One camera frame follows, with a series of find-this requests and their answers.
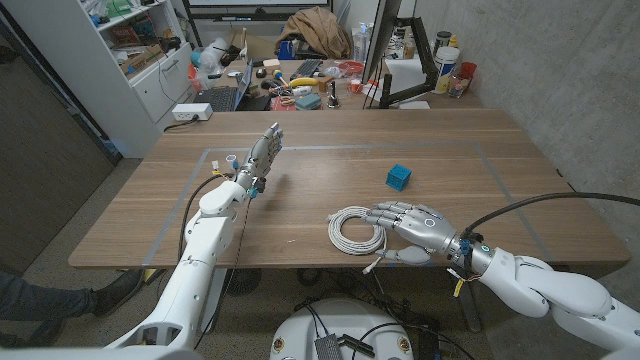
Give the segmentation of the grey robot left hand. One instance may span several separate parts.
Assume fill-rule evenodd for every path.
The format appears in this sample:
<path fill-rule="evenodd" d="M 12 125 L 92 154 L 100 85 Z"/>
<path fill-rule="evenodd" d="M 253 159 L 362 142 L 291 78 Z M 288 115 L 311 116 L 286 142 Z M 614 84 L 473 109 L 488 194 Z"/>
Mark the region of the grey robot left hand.
<path fill-rule="evenodd" d="M 279 123 L 275 122 L 247 152 L 232 181 L 249 192 L 254 187 L 255 181 L 265 178 L 282 148 L 282 137 L 283 131 Z"/>

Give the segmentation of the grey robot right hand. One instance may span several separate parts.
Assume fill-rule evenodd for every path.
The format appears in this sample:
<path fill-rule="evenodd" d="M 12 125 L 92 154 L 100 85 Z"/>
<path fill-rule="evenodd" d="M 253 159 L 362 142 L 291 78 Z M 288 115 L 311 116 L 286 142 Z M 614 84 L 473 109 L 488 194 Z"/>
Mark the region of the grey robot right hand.
<path fill-rule="evenodd" d="M 444 254 L 455 239 L 456 229 L 441 214 L 423 204 L 388 201 L 375 204 L 364 221 L 394 230 L 410 246 L 402 250 L 377 250 L 381 258 L 407 265 L 425 265 L 433 253 Z"/>

